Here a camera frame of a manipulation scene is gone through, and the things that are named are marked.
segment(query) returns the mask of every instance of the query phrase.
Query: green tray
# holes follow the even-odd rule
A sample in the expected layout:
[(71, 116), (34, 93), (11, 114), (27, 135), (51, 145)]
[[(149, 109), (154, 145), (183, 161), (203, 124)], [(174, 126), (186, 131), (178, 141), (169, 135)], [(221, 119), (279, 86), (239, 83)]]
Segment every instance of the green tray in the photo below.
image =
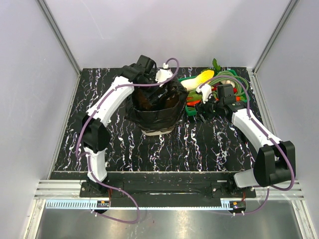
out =
[[(230, 73), (232, 73), (234, 76), (237, 76), (236, 72), (234, 70), (227, 70), (229, 71)], [(185, 77), (185, 78), (180, 78), (178, 81), (179, 82), (182, 82), (184, 80), (188, 80), (188, 79), (193, 79), (195, 78), (196, 76), (191, 76), (191, 77)], [(193, 107), (188, 107), (188, 106), (185, 106), (185, 110), (186, 110), (186, 113), (188, 116), (195, 116), (197, 114), (197, 111), (195, 109), (193, 109)]]

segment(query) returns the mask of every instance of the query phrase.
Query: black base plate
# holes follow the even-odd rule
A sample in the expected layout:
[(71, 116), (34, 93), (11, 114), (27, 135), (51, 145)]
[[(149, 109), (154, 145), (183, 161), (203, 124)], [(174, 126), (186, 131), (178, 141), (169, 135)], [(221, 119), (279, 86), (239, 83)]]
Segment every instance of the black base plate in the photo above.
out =
[[(243, 192), (230, 195), (225, 181), (235, 173), (182, 172), (182, 173), (121, 173), (109, 172), (108, 184), (131, 194), (140, 207), (218, 207), (220, 198), (242, 198)], [(80, 197), (108, 197), (82, 184)], [(246, 198), (255, 198), (250, 188), (244, 190)], [(122, 193), (112, 193), (112, 207), (132, 207), (132, 201)]]

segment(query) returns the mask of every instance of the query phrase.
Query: green leaf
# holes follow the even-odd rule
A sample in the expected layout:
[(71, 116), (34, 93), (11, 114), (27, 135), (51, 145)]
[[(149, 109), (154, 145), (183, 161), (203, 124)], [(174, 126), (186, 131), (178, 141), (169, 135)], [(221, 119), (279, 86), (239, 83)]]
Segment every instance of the green leaf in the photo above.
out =
[(220, 71), (221, 70), (221, 66), (217, 64), (217, 60), (216, 58), (213, 59), (213, 67), (216, 71)]

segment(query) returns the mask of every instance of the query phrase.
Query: metal frame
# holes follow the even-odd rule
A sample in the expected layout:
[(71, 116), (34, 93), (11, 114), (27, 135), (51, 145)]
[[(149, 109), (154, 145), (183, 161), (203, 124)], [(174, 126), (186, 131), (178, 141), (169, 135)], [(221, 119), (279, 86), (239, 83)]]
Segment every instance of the metal frame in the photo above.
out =
[(57, 145), (55, 147), (55, 151), (54, 151), (53, 159), (52, 159), (52, 162), (51, 162), (51, 165), (50, 165), (50, 170), (49, 170), (48, 175), (47, 175), (47, 179), (50, 178), (50, 175), (51, 175), (51, 173), (52, 173), (52, 171), (54, 169), (54, 165), (56, 163), (56, 160), (58, 159), (59, 151), (60, 151), (60, 148), (61, 148), (61, 143), (62, 143), (62, 140), (63, 140), (63, 137), (64, 137), (64, 132), (66, 130), (67, 123), (68, 123), (68, 120), (69, 120), (69, 117), (70, 117), (70, 114), (71, 114), (73, 101), (74, 101), (74, 98), (75, 98), (76, 90), (78, 89), (78, 86), (79, 86), (79, 83), (80, 83), (80, 79), (81, 79), (81, 76), (78, 75), (78, 77), (76, 79), (76, 83), (75, 83), (74, 89), (72, 91), (72, 95), (71, 95), (71, 98), (70, 98), (68, 109), (67, 109), (67, 112), (65, 114), (65, 118), (64, 118), (64, 121), (63, 121), (63, 125), (62, 125), (62, 129), (61, 129), (61, 132), (60, 132), (60, 135), (59, 135), (59, 139), (58, 139)]
[(276, 41), (279, 33), (281, 32), (281, 30), (285, 26), (287, 20), (289, 19), (290, 15), (294, 11), (294, 9), (297, 6), (298, 2), (299, 2), (299, 0), (290, 0), (290, 2), (288, 3), (288, 5), (287, 5), (283, 15), (281, 16), (281, 18), (280, 18), (275, 30), (273, 31), (270, 39), (268, 40), (265, 49), (263, 50), (262, 54), (260, 55), (256, 65), (255, 65), (255, 67), (253, 69), (254, 72), (257, 73), (258, 70), (260, 69), (260, 66), (264, 62), (268, 52), (270, 51), (271, 47), (273, 46), (273, 44)]
[[(276, 130), (275, 130), (275, 127), (273, 125), (272, 119), (270, 117), (263, 91), (262, 91), (261, 86), (260, 86), (259, 81), (258, 81), (257, 73), (253, 72), (252, 69), (247, 69), (247, 71), (249, 74), (250, 82), (253, 86), (253, 89), (255, 90), (255, 97), (256, 97), (256, 101), (258, 104), (258, 108), (259, 108), (261, 117), (263, 119), (263, 124), (273, 134), (276, 134)], [(281, 194), (284, 197), (286, 197), (288, 192), (289, 191), (287, 191), (287, 192), (277, 191), (278, 194)], [(295, 195), (293, 194), (293, 197), (295, 197), (295, 196), (299, 197), (300, 193), (297, 193)], [(305, 202), (303, 195), (302, 195), (302, 197), (299, 198), (299, 200), (292, 200), (289, 197), (287, 198), (287, 200), (291, 200), (292, 205), (294, 206), (295, 215), (296, 215), (296, 218), (298, 221), (299, 228), (302, 232), (303, 238), (305, 238), (305, 239), (308, 239), (308, 238), (318, 239), (318, 236), (316, 234), (314, 225), (313, 225), (311, 217), (309, 215), (308, 208), (306, 206), (306, 202)]]
[[(47, 3), (45, 2), (45, 0), (36, 0), (36, 2), (39, 4), (40, 9), (42, 10), (43, 14), (47, 18), (55, 36), (57, 37), (57, 40), (59, 41), (67, 58), (69, 59), (72, 67), (74, 68), (75, 72), (78, 74), (77, 83), (76, 83), (76, 86), (75, 86), (74, 91), (72, 93), (68, 112), (67, 112), (66, 117), (64, 119), (64, 125), (63, 125), (62, 131), (61, 131), (61, 134), (59, 137), (59, 141), (58, 141), (58, 144), (57, 144), (57, 147), (55, 150), (54, 160), (52, 161), (52, 165), (50, 168), (50, 173), (51, 173), (52, 168), (54, 166), (54, 163), (57, 159), (58, 151), (60, 149), (60, 143), (63, 139), (64, 131), (65, 131), (65, 128), (67, 125), (67, 120), (68, 120), (70, 112), (71, 112), (72, 103), (73, 103), (76, 89), (77, 89), (77, 86), (78, 86), (79, 80), (80, 80), (79, 76), (81, 73), (81, 68), (79, 67), (72, 52), (70, 51), (59, 27), (56, 24), (54, 17), (52, 16), (52, 13), (51, 13)], [(260, 69), (260, 66), (262, 65), (263, 61), (265, 60), (272, 45), (274, 44), (279, 33), (281, 32), (281, 30), (285, 26), (287, 20), (289, 19), (289, 16), (291, 15), (293, 10), (295, 9), (298, 2), (299, 2), (299, 0), (290, 0), (288, 6), (286, 7), (286, 9), (285, 9), (280, 21), (279, 21), (279, 23), (277, 24), (274, 32), (272, 33), (272, 36), (270, 37), (264, 51), (262, 52), (259, 60), (257, 61), (256, 66), (254, 67), (254, 69), (248, 69), (249, 77), (250, 77), (253, 89), (255, 90), (255, 96), (256, 96), (256, 100), (257, 100), (257, 103), (258, 103), (258, 106), (259, 106), (259, 109), (261, 112), (263, 123), (274, 134), (276, 134), (276, 131), (275, 131), (275, 128), (273, 126), (271, 117), (269, 115), (268, 108), (267, 108), (267, 105), (265, 102), (265, 98), (264, 98), (262, 89), (260, 87), (260, 84), (258, 82), (258, 78), (257, 78), (256, 73)], [(25, 230), (25, 234), (24, 234), (23, 238), (25, 238), (25, 239), (35, 239), (36, 238), (36, 234), (37, 234), (38, 227), (40, 225), (42, 213), (43, 213), (44, 207), (47, 205), (47, 201), (49, 201), (49, 200), (67, 200), (68, 202), (78, 201), (80, 199), (79, 193), (81, 190), (81, 182), (82, 181), (80, 181), (80, 180), (42, 180), (42, 181), (40, 181), (38, 188), (36, 190), (36, 193), (35, 193), (33, 203), (32, 203), (32, 210), (31, 210), (31, 214), (29, 217), (29, 222), (27, 224), (27, 228)], [(279, 186), (287, 187), (287, 184), (289, 184), (289, 182), (279, 184)], [(262, 198), (266, 194), (266, 189), (256, 188), (256, 194), (257, 194), (257, 200), (262, 200)], [(81, 198), (81, 200), (95, 200), (95, 199)], [(228, 202), (228, 200), (233, 201), (233, 200), (237, 200), (237, 199), (233, 199), (233, 198), (230, 199), (229, 198), (229, 199), (222, 199), (222, 200), (223, 200), (223, 202)], [(314, 230), (314, 226), (313, 226), (313, 223), (311, 221), (311, 218), (309, 216), (308, 209), (307, 209), (307, 206), (305, 203), (305, 199), (304, 199), (304, 196), (303, 196), (303, 193), (302, 193), (302, 190), (300, 188), (298, 181), (295, 181), (295, 184), (294, 184), (292, 190), (288, 191), (288, 192), (281, 192), (281, 191), (277, 191), (275, 189), (271, 189), (269, 200), (289, 200), (294, 207), (295, 215), (296, 215), (300, 230), (302, 232), (303, 238), (315, 238), (315, 239), (318, 238), (316, 235), (316, 232)], [(134, 208), (117, 208), (117, 209), (132, 210)]]
[(56, 36), (56, 39), (58, 40), (58, 42), (60, 43), (66, 57), (68, 58), (68, 60), (70, 61), (74, 71), (76, 72), (77, 75), (81, 74), (82, 69), (80, 68), (79, 64), (77, 63), (75, 57), (73, 56), (68, 44), (66, 43), (58, 25), (56, 24), (56, 21), (46, 3), (45, 0), (36, 0), (36, 2), (38, 3), (41, 11), (43, 12), (45, 18), (47, 19), (54, 35)]

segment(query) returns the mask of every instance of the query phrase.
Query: white wall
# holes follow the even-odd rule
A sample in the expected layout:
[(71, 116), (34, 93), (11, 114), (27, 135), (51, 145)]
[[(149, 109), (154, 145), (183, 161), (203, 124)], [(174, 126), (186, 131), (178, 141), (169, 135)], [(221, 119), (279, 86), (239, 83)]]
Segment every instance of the white wall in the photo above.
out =
[(289, 0), (46, 0), (80, 67), (253, 67)]
[(0, 1), (0, 231), (16, 239), (47, 177), (76, 82), (34, 0)]
[(297, 178), (319, 233), (319, 1), (300, 1), (257, 75), (283, 140), (296, 146)]

